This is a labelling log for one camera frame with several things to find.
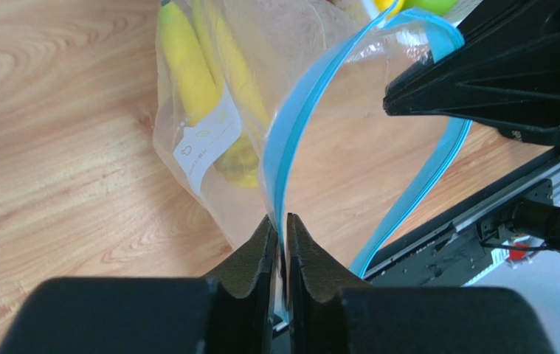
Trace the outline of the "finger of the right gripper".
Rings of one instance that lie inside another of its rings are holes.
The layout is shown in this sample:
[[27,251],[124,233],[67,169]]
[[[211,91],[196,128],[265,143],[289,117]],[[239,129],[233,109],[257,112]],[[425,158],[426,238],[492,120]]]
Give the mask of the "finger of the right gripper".
[[465,44],[394,80],[384,110],[470,119],[560,146],[560,1],[483,1],[459,28]]

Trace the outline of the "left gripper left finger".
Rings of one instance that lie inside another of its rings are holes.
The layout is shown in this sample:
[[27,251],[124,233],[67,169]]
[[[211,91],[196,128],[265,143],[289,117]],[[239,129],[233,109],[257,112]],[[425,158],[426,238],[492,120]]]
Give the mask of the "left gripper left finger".
[[268,353],[277,232],[201,277],[58,277],[22,305],[0,353]]

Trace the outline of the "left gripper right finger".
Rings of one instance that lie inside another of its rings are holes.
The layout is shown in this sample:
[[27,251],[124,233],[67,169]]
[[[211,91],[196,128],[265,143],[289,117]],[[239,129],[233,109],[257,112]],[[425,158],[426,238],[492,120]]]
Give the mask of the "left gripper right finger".
[[286,218],[293,353],[553,353],[517,292],[487,287],[375,287]]

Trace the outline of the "green lime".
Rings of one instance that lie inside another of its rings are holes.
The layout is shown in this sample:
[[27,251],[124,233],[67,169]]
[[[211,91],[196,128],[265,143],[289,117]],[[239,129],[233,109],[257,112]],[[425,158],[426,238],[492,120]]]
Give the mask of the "green lime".
[[435,15],[444,16],[456,3],[458,3],[458,0],[404,0],[402,9],[418,8]]

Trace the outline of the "clear zip top bag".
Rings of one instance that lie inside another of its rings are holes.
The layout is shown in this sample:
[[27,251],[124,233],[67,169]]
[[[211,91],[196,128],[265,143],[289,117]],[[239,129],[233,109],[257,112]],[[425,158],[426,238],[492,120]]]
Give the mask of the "clear zip top bag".
[[418,8],[354,19],[328,1],[212,2],[260,90],[270,125],[252,145],[257,186],[215,168],[235,142],[244,110],[234,94],[189,123],[156,31],[158,103],[153,146],[177,182],[205,208],[231,247],[264,218],[279,231],[275,313],[289,319],[286,218],[332,217],[311,228],[324,241],[357,231],[349,269],[367,271],[378,249],[428,195],[471,127],[450,117],[390,117],[389,85],[418,64],[461,48],[461,31]]

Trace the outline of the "yellow banana bunch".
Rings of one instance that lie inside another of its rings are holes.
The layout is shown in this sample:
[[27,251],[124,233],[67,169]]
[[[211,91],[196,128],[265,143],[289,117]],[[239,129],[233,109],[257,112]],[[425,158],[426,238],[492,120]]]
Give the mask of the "yellow banana bunch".
[[242,131],[215,162],[227,181],[246,188],[257,186],[258,157],[252,142],[270,125],[257,82],[222,14],[212,3],[190,1],[188,18],[172,1],[158,12],[159,40],[192,126],[217,108],[232,92],[244,112]]

